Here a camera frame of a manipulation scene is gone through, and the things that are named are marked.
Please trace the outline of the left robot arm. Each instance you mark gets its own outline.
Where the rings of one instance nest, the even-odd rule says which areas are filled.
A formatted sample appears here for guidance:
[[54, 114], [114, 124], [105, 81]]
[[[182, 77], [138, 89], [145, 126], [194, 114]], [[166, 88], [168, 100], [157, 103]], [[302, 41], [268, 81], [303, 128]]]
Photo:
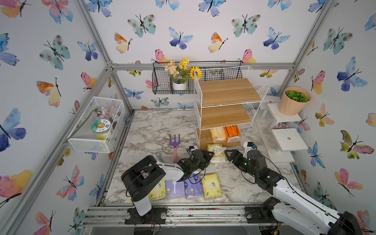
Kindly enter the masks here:
[[151, 211], [152, 205], [149, 193], [162, 180], [200, 184], [205, 171], [214, 156], [214, 152], [195, 149], [187, 150], [188, 158], [179, 160], [176, 164], [166, 164], [157, 161], [154, 156], [148, 155], [126, 170], [121, 181], [126, 188], [126, 196], [131, 198], [138, 216], [145, 216]]

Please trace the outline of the purple tissue pack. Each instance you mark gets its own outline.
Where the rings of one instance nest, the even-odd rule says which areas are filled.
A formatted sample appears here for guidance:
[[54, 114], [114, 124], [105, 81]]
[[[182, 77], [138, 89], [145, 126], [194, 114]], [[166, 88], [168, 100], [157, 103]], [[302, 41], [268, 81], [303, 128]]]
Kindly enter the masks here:
[[173, 180], [166, 181], [166, 197], [181, 197], [185, 196], [185, 184], [184, 182], [177, 182]]
[[199, 174], [193, 174], [190, 178], [186, 179], [184, 186], [186, 199], [204, 195], [202, 176]]

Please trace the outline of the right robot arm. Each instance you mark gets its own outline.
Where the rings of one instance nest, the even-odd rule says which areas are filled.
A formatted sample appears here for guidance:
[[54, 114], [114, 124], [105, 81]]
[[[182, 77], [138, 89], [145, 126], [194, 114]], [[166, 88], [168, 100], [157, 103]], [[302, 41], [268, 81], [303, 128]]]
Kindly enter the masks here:
[[304, 235], [361, 235], [363, 232], [352, 213], [340, 213], [311, 198], [294, 187], [278, 171], [267, 166], [266, 158], [258, 150], [246, 154], [226, 150], [225, 155], [241, 172], [254, 177], [255, 184], [269, 192], [261, 206], [264, 220], [274, 219]]

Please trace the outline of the green tissue pack shelf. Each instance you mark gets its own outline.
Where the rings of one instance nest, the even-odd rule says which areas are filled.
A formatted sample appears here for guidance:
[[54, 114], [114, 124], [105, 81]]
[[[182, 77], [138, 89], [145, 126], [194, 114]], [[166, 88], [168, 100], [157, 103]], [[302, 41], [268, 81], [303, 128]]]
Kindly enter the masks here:
[[222, 196], [222, 189], [216, 173], [205, 175], [202, 179], [204, 198], [216, 198]]

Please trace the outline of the pale yellow tissue pack bottom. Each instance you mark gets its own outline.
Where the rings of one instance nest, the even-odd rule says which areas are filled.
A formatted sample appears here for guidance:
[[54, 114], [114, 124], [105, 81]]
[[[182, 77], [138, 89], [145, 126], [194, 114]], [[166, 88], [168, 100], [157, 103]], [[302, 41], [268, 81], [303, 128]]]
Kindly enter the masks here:
[[225, 155], [226, 149], [227, 148], [223, 147], [222, 144], [207, 145], [207, 151], [214, 153], [211, 159], [211, 162], [212, 163], [224, 163], [226, 161], [226, 155]]

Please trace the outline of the green tissue pack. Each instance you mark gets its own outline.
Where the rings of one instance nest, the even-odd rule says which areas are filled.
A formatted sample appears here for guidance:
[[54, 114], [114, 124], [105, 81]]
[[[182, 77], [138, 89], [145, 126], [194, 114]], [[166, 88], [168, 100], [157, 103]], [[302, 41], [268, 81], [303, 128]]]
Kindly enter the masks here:
[[149, 193], [150, 201], [159, 200], [166, 198], [166, 182], [165, 180], [161, 180]]

